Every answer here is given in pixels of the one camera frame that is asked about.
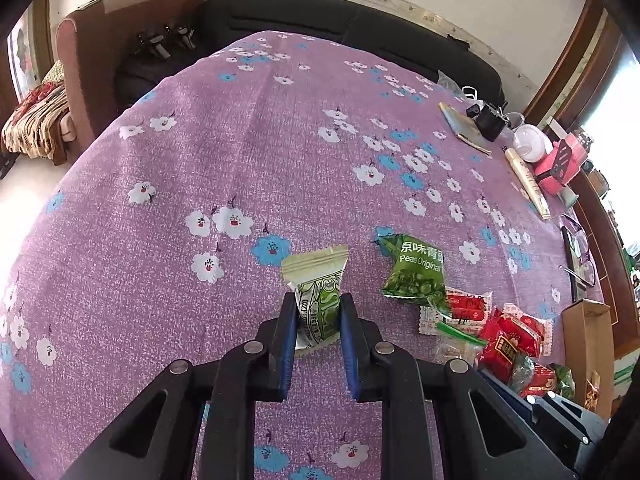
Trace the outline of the green white candy packet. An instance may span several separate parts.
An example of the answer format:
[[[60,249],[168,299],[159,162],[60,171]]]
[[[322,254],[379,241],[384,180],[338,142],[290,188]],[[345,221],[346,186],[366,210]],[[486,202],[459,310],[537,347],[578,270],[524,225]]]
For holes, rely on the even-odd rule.
[[[299,316],[297,354],[326,347],[340,336],[338,310],[348,256],[348,246],[341,244],[282,260],[282,276],[294,292]]]

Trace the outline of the green peas snack packet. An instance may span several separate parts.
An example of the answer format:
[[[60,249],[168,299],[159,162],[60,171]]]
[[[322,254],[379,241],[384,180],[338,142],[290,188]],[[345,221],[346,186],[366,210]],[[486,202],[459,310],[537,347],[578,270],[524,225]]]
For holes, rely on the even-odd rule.
[[[548,367],[553,370],[555,377],[553,391],[567,400],[574,400],[576,384],[572,370],[558,363],[550,363]]]

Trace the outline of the red gold snack packet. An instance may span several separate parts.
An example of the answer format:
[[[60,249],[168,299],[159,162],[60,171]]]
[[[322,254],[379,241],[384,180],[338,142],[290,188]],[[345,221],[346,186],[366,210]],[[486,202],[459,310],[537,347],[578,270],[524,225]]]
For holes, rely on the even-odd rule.
[[[556,388],[555,371],[550,367],[540,364],[534,366],[534,374],[529,384],[522,390],[520,396],[544,396],[549,391]]]

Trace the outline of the clear green edge packet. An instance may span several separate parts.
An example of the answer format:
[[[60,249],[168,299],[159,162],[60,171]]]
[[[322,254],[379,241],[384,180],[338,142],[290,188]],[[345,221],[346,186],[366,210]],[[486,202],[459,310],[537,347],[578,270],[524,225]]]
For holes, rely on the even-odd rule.
[[[452,359],[462,359],[469,366],[477,367],[478,357],[484,351],[487,342],[444,322],[436,323],[436,347],[433,361],[445,364]]]

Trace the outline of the red long snack packet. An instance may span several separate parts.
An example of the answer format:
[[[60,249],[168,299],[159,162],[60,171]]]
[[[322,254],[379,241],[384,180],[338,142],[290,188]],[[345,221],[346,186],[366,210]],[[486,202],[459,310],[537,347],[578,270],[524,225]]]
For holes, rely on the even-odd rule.
[[[508,302],[503,305],[503,312],[514,316],[514,318],[531,328],[540,339],[540,354],[542,356],[551,356],[553,344],[553,322],[551,320],[536,318],[536,316],[527,314],[515,304],[509,304]]]

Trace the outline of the cardboard tray box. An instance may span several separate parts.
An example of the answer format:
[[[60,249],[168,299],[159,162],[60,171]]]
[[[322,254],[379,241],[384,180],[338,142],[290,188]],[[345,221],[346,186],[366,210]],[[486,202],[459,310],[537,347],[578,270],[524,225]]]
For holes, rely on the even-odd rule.
[[[565,363],[572,370],[575,402],[585,404],[599,386],[594,412],[609,419],[614,393],[614,341],[610,307],[583,299],[562,312]]]

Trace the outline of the red yellow label packet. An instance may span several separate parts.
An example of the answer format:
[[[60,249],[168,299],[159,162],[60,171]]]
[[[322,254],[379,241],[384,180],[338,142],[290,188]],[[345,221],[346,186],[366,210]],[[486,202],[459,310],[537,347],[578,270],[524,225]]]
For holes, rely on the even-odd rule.
[[[514,316],[496,309],[480,331],[480,339],[487,342],[478,357],[478,366],[486,368],[502,382],[508,382],[520,354],[529,358],[540,357],[538,335]]]

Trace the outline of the red white long packet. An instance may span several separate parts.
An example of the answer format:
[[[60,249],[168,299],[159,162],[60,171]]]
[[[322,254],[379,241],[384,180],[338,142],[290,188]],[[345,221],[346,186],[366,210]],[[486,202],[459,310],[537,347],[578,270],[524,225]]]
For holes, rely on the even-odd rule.
[[[470,294],[447,287],[449,309],[440,312],[433,307],[420,307],[418,332],[425,336],[438,333],[437,324],[444,323],[460,332],[478,336],[492,310],[492,292]]]

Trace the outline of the purple floral tablecloth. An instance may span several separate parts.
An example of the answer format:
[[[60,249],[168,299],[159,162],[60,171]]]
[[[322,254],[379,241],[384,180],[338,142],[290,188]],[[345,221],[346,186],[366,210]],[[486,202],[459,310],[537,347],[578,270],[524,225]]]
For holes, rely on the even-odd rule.
[[[68,170],[1,282],[1,429],[56,479],[167,364],[275,316],[284,258],[346,245],[342,289],[420,359],[376,242],[438,247],[446,284],[559,324],[563,206],[542,220],[503,151],[451,132],[434,82],[332,41],[260,32],[163,80]]]

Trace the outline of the cream yellow tube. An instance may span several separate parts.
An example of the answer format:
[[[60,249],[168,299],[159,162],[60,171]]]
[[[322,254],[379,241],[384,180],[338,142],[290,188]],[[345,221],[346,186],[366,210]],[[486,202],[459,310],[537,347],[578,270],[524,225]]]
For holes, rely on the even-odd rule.
[[[529,200],[532,202],[536,211],[542,220],[550,220],[551,212],[549,205],[542,194],[541,188],[537,184],[532,172],[529,170],[526,162],[514,150],[514,148],[505,148],[503,150],[504,157],[509,163],[512,171],[518,177],[522,187],[524,188]]]

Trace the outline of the black phone stand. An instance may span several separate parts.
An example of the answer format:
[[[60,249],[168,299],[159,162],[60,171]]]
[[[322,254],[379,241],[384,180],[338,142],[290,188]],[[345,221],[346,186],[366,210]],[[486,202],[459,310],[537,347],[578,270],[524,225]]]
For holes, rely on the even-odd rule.
[[[538,183],[552,179],[558,185],[566,185],[580,169],[573,147],[565,140],[555,142],[552,152],[540,162],[535,171]]]

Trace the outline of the white face mask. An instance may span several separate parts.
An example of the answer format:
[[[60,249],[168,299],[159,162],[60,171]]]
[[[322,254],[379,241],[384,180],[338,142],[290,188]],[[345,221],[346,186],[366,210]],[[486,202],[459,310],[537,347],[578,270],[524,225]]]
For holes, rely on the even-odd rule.
[[[520,125],[514,130],[512,148],[521,159],[530,164],[541,162],[553,150],[548,136],[529,124]]]

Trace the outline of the black small pot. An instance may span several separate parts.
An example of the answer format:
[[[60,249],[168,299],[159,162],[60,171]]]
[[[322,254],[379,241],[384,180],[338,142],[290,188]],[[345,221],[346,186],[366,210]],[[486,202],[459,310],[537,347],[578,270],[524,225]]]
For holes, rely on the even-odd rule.
[[[483,106],[473,104],[465,113],[475,122],[482,137],[489,142],[497,140],[508,123],[503,111],[489,103]]]

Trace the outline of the patterned blanket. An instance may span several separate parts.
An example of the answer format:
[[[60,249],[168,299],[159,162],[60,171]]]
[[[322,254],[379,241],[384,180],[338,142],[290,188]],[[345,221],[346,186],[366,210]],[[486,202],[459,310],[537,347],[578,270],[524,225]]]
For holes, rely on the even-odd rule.
[[[63,118],[70,112],[63,65],[57,60],[43,82],[18,104],[1,129],[1,155],[26,155],[49,159],[60,166],[67,162]]]

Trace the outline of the black sofa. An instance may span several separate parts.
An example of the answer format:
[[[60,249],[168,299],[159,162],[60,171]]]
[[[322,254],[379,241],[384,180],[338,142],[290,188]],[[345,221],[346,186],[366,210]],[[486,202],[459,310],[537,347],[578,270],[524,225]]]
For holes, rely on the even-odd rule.
[[[367,51],[431,81],[444,73],[472,86],[494,105],[506,102],[498,73],[462,40],[346,0],[206,0],[194,12],[195,49],[178,48],[166,61],[142,50],[114,76],[116,103],[130,107],[162,79],[175,75],[255,32],[295,32]]]

